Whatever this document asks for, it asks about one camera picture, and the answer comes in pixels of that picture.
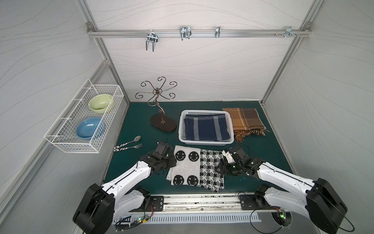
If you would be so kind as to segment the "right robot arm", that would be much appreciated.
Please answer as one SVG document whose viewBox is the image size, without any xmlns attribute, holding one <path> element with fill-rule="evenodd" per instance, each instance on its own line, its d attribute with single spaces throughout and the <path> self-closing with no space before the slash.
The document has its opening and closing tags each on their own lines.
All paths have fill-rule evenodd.
<svg viewBox="0 0 374 234">
<path fill-rule="evenodd" d="M 327 234 L 340 229 L 348 209 L 328 181 L 303 178 L 260 158 L 251 158 L 240 146 L 225 149 L 222 154 L 215 168 L 221 175 L 252 176 L 272 183 L 272 186 L 263 185 L 254 195 L 241 195 L 244 210 L 250 206 L 258 210 L 274 208 L 278 214 L 273 218 L 279 225 L 285 224 L 287 210 L 310 219 Z"/>
</svg>

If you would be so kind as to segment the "brown plaid fringed scarf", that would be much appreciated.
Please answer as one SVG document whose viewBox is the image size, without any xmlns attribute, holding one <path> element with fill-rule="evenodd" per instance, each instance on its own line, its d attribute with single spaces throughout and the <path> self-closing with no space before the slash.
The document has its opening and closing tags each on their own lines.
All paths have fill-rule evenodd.
<svg viewBox="0 0 374 234">
<path fill-rule="evenodd" d="M 235 141 L 243 142 L 249 135 L 265 136 L 269 131 L 255 108 L 224 108 L 230 114 Z"/>
</svg>

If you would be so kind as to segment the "black white smiley scarf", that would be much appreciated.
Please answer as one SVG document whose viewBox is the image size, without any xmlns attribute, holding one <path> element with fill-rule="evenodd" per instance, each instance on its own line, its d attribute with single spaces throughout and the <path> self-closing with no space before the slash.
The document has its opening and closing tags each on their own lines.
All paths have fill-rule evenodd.
<svg viewBox="0 0 374 234">
<path fill-rule="evenodd" d="M 176 166 L 169 169 L 171 185 L 201 187 L 213 192 L 225 188 L 224 176 L 215 171 L 223 159 L 219 151 L 176 146 Z"/>
</svg>

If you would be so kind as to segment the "navy plaid scarf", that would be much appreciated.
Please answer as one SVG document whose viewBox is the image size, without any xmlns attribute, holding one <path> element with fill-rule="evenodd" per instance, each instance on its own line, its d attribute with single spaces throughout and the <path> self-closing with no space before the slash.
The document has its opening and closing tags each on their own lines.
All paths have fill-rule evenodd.
<svg viewBox="0 0 374 234">
<path fill-rule="evenodd" d="M 230 133 L 225 114 L 186 115 L 184 119 L 186 140 L 228 141 Z"/>
</svg>

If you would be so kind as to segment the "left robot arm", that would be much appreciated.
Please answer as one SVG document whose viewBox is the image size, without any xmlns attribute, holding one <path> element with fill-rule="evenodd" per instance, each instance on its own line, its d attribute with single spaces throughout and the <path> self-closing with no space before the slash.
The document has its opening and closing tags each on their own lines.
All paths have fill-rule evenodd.
<svg viewBox="0 0 374 234">
<path fill-rule="evenodd" d="M 129 170 L 103 185 L 92 184 L 78 205 L 73 222 L 86 234 L 104 234 L 113 221 L 138 209 L 148 192 L 131 191 L 139 182 L 160 170 L 176 166 L 173 148 L 154 150 L 142 156 Z"/>
</svg>

